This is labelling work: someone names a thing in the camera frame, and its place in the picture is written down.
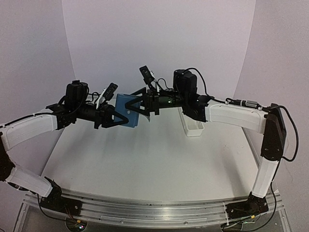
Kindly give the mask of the blue card holder wallet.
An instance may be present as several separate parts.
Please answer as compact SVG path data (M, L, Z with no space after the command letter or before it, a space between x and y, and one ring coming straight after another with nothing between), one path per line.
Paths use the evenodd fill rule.
M125 127L134 128L138 125L140 114L125 108L125 103L138 97L139 96L129 94L117 94L116 96L115 111L128 119L128 123L123 125Z

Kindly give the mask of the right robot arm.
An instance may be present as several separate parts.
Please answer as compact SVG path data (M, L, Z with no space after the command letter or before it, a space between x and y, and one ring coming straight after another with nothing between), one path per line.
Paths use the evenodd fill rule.
M199 122L225 123L262 134L261 164L251 194L263 198L270 187L280 160L283 158L286 127L281 110L283 106L271 104L263 107L246 100L221 101L214 96L197 92L197 78L193 68L175 70L173 87L162 89L147 66L140 68L146 88L133 93L134 98L125 108L144 116L159 114L160 109L180 107L187 117Z

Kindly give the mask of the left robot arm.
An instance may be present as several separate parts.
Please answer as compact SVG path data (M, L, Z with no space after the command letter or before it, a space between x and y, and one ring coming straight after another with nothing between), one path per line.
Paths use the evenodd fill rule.
M53 191L57 185L47 177L41 177L13 162L8 151L18 144L44 134L61 130L78 119L91 121L94 128L111 128L123 125L128 119L116 112L113 105L108 104L117 84L111 83L99 95L97 101L90 102L89 87L85 82L72 81L67 85L65 95L58 103L49 105L45 110L21 117L0 127L0 179L46 197L46 202L54 209L61 210L65 200Z

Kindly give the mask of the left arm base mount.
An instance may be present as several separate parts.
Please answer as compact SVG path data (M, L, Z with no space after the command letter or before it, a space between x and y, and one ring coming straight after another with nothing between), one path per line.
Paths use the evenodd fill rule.
M66 213L71 216L79 216L82 202L62 196L61 187L53 180L45 177L51 184L52 190L47 197L41 197L39 206L52 211Z

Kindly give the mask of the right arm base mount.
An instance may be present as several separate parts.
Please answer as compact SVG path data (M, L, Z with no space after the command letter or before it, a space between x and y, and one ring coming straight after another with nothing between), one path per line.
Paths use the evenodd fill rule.
M265 213L269 210L266 198L259 198L249 194L247 200L229 203L226 206L226 212L229 219L246 218L257 216L258 214Z

